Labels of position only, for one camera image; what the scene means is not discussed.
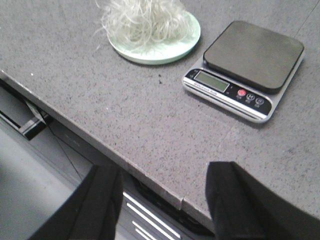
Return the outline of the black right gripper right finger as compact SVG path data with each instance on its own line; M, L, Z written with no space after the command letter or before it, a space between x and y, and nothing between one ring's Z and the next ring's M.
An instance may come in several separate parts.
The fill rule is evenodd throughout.
M318 240L319 219L279 197L233 161L210 162L205 195L218 240Z

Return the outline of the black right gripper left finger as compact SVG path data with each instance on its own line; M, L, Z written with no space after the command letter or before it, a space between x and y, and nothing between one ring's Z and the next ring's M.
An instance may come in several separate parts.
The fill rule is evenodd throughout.
M94 165L32 240L113 240L123 202L119 167Z

